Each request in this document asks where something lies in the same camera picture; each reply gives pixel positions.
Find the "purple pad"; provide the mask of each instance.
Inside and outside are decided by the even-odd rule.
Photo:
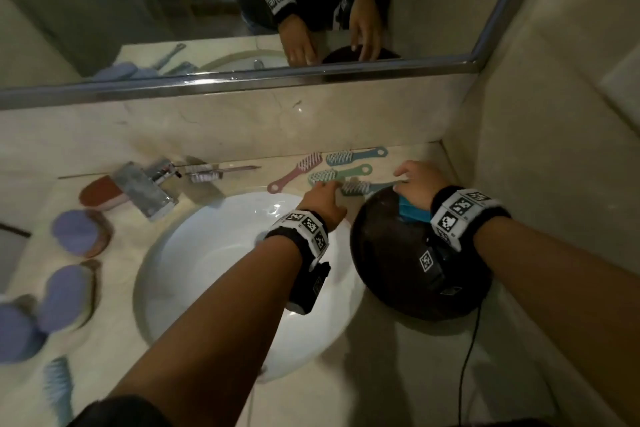
[[[46,339],[47,335],[38,331],[33,318],[14,304],[0,304],[0,363],[31,358]]]
[[[60,214],[51,225],[51,233],[69,253],[84,257],[100,237],[98,224],[83,210]]]
[[[47,280],[38,307],[38,327],[51,334],[72,325],[84,314],[93,293],[92,275],[82,265],[67,265]]]

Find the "mirror frame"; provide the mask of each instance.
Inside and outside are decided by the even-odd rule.
[[[470,53],[421,59],[274,68],[234,73],[199,73],[148,80],[84,82],[0,90],[0,110],[77,103],[162,98],[324,83],[478,73],[484,68],[524,0],[498,0]]]

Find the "chrome faucet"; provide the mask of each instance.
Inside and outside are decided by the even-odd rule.
[[[160,187],[160,184],[172,176],[182,177],[175,165],[163,157],[145,169],[128,162],[114,172],[111,179],[149,221],[154,221],[178,204],[177,199]]]

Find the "sleeve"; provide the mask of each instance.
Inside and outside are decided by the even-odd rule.
[[[130,395],[93,402],[68,427],[172,427],[148,400]]]

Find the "pink hairbrush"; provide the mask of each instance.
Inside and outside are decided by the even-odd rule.
[[[282,189],[288,183],[290,183],[292,180],[294,180],[296,177],[300,176],[301,174],[307,174],[307,172],[309,172],[311,169],[316,167],[321,162],[322,162],[322,154],[320,154],[319,152],[314,152],[313,154],[309,154],[298,163],[298,165],[296,166],[295,169],[292,170],[292,172],[278,179],[277,181],[274,181],[271,184],[269,184],[267,187],[267,191],[269,191],[271,194],[278,194],[279,192],[282,192]]]

